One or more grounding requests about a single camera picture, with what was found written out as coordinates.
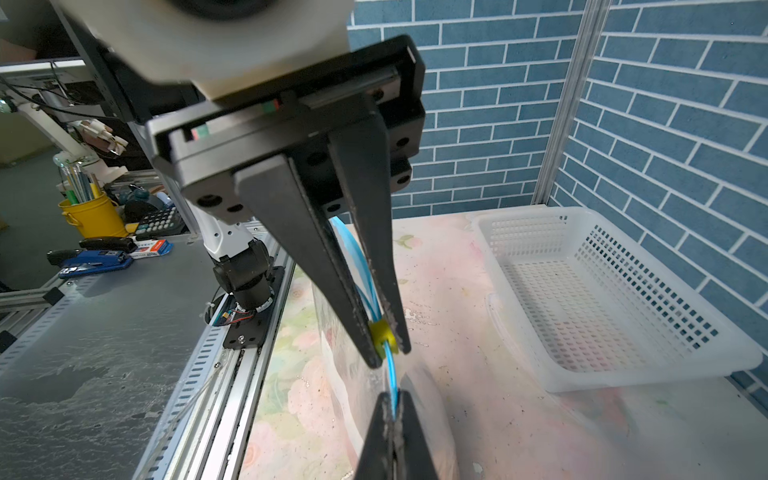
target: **gray table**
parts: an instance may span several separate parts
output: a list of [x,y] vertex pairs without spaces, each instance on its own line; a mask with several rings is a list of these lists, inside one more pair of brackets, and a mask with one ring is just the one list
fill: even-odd
[[177,237],[75,286],[0,374],[0,478],[131,478],[203,331],[211,267],[202,241]]

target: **table surface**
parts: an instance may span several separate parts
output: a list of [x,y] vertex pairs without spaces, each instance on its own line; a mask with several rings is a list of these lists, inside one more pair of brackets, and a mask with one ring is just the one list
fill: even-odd
[[217,287],[202,241],[170,239],[166,256],[70,286],[74,302],[0,375],[0,478],[134,474]]
[[[476,214],[395,220],[413,349],[437,381],[463,479],[765,478],[768,419],[723,378],[549,394],[502,342]],[[351,478],[298,273],[240,478]]]

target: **cable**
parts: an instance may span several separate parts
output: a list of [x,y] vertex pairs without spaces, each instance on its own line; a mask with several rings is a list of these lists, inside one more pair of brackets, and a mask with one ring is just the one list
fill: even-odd
[[75,115],[77,117],[83,117],[83,118],[100,118],[102,120],[117,120],[116,117],[103,117],[103,116],[100,116],[100,115],[88,115],[88,114],[82,114],[82,113],[79,113],[79,112],[76,112],[76,111],[69,111],[69,110],[64,110],[64,109],[61,109],[61,108],[52,107],[49,104],[45,104],[45,103],[42,103],[40,101],[32,100],[30,97],[22,94],[16,87],[12,87],[11,84],[9,84],[3,77],[0,77],[0,81],[2,83],[4,83],[8,88],[10,88],[11,91],[13,91],[19,97],[24,98],[26,101],[29,101],[29,102],[31,102],[33,104],[41,105],[42,107],[48,108],[48,109],[53,110],[53,111],[59,111],[62,114],[70,114],[70,115]]

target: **blue brick wall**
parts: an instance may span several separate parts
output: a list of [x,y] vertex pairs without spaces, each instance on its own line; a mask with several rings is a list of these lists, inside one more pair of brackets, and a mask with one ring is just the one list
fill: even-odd
[[427,67],[413,180],[394,218],[527,205],[584,1],[357,2],[352,50],[410,35]]
[[550,204],[601,212],[765,351],[768,2],[617,0],[594,58]]

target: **calculator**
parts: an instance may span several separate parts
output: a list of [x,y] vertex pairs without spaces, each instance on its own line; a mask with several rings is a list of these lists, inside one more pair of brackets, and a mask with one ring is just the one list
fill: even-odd
[[136,240],[178,235],[186,225],[176,207],[144,215],[136,228]]

